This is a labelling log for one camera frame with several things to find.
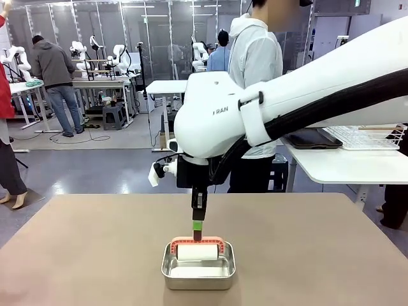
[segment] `person in blue shirt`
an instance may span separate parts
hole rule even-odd
[[[226,48],[228,38],[228,33],[221,30],[218,34],[220,47],[210,54],[207,61],[207,71],[228,71],[228,61],[230,59],[230,51]]]

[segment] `bare foot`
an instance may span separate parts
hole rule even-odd
[[[23,193],[23,194],[19,194],[17,196],[17,199],[15,200],[15,204],[11,209],[18,209],[21,206],[24,205],[24,199],[26,198],[25,196],[27,195],[27,192]]]
[[[0,204],[9,202],[11,199],[10,193],[7,191],[6,196],[3,199],[0,199]]]

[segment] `green tape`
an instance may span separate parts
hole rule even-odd
[[[202,231],[203,221],[193,221],[193,231]]]

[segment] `red shirt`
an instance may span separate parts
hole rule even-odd
[[[4,26],[5,22],[3,16],[0,16],[0,27]],[[0,64],[0,119],[14,118],[14,115],[14,108],[11,105],[10,85],[4,67]]]

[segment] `person in red shirt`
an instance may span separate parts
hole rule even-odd
[[[4,26],[10,9],[11,0],[6,0],[3,11],[0,13],[0,27]],[[17,161],[8,136],[6,119],[14,118],[14,115],[14,108],[11,105],[10,86],[4,67],[0,64],[0,185],[7,190],[6,196],[0,199],[0,204],[9,201],[12,196],[16,196],[17,199],[13,206],[13,209],[16,209],[24,204],[27,187],[20,177]]]

